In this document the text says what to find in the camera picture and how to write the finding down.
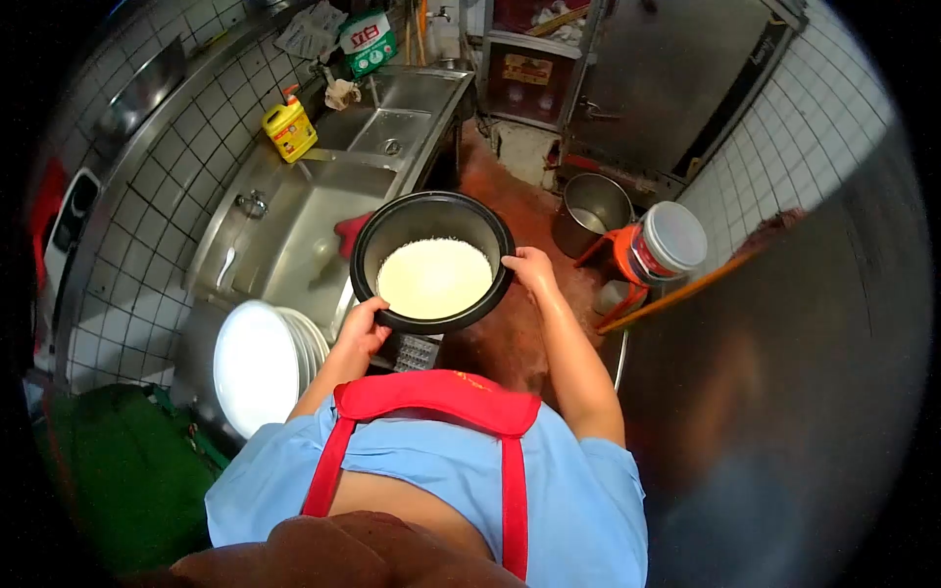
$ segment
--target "hand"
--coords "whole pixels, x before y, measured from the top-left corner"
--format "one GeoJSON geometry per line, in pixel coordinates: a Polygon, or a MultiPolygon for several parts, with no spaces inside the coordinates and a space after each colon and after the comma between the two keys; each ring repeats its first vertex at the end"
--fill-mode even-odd
{"type": "Polygon", "coordinates": [[[392,333],[391,328],[377,325],[374,320],[377,310],[386,310],[388,307],[389,303],[379,296],[357,304],[346,316],[336,347],[372,357],[392,333]]]}
{"type": "Polygon", "coordinates": [[[537,303],[558,292],[552,262],[544,251],[535,247],[517,247],[516,257],[504,255],[500,261],[517,273],[519,283],[526,287],[537,303]]]}

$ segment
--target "red apron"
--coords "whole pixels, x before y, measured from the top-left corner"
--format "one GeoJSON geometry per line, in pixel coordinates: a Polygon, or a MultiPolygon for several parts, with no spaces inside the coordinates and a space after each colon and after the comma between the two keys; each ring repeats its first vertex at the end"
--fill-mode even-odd
{"type": "Polygon", "coordinates": [[[503,567],[526,581],[526,475],[519,440],[535,422],[541,402],[538,396],[503,389],[479,375],[431,370],[364,377],[338,386],[333,398],[340,418],[313,473],[301,515],[327,516],[357,421],[376,419],[400,408],[437,410],[500,439],[503,567]]]}

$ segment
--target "sink basin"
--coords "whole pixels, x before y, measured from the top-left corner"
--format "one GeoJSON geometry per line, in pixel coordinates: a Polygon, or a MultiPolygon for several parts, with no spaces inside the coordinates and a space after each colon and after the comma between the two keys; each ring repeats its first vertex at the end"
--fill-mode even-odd
{"type": "Polygon", "coordinates": [[[298,310],[333,343],[355,300],[333,227],[423,188],[459,138],[455,110],[471,82],[468,72],[387,66],[341,112],[320,107],[322,88],[300,96],[318,142],[288,165],[260,139],[199,243],[187,288],[225,310],[252,299],[298,310]],[[237,203],[249,194],[263,205],[237,203]]]}

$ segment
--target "water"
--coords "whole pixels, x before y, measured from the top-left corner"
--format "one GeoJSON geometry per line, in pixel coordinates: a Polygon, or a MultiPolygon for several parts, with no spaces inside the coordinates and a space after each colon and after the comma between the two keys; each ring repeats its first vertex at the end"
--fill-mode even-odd
{"type": "Polygon", "coordinates": [[[598,218],[593,213],[589,213],[584,208],[573,208],[571,209],[572,216],[575,217],[575,220],[579,221],[583,227],[586,229],[596,232],[599,235],[603,235],[608,232],[607,227],[604,226],[604,223],[601,222],[601,219],[598,218]]]}

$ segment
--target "dish soap bottle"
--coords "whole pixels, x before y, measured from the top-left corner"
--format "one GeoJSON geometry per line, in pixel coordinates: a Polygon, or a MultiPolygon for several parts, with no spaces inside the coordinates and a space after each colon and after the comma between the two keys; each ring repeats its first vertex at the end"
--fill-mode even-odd
{"type": "Polygon", "coordinates": [[[294,84],[284,89],[282,93],[287,97],[287,104],[275,104],[262,118],[264,132],[289,164],[317,142],[317,132],[307,118],[304,106],[292,93],[298,88],[299,84],[294,84]]]}

